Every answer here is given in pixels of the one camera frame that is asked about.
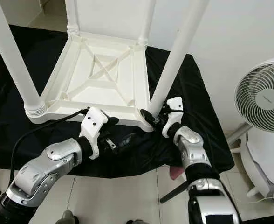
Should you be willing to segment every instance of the electric fan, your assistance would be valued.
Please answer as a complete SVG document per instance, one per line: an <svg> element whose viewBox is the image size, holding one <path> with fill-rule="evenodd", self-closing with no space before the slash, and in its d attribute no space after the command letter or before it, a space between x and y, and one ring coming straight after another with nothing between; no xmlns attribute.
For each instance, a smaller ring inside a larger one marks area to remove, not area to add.
<svg viewBox="0 0 274 224"><path fill-rule="evenodd" d="M241 139L244 168L254 184L247 196L260 192L274 200L274 58L259 64L239 82L235 104L245 119L227 138L229 144Z"/></svg>

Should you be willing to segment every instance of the black cloth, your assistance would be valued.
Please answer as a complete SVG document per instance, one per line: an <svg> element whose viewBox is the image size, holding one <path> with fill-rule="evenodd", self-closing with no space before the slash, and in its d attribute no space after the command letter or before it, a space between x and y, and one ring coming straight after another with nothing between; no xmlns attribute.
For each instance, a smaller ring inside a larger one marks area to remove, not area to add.
<svg viewBox="0 0 274 224"><path fill-rule="evenodd" d="M27 69L39 94L55 66L68 38L64 32L10 26ZM152 96L163 70L169 51L148 47L146 62L150 94ZM194 114L203 124L186 115L183 124L203 136L204 148L215 168L226 171L233 167L233 159L223 131L205 89L200 71L191 55L186 55L168 98L182 96L184 109ZM0 56L0 168L9 168L14 143L28 130L37 127L24 113L21 97ZM138 127L112 126L108 128L110 139L119 144L126 136L133 136L129 149L119 155L102 153L93 161L86 161L71 174L114 178L139 175L163 164L180 166L180 156L170 139L161 133L145 133ZM16 156L16 168L38 156L49 144L76 138L79 122L63 122L28 136Z"/></svg>

